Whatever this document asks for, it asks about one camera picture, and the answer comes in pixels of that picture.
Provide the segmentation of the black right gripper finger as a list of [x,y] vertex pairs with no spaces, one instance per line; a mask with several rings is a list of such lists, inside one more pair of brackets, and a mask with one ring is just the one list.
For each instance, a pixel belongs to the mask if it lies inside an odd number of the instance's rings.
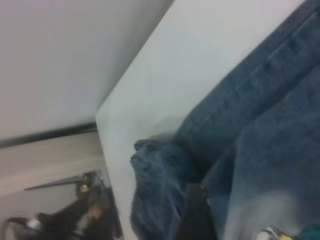
[[208,194],[201,184],[189,184],[184,209],[174,234],[175,240],[216,240],[217,234],[207,203]]

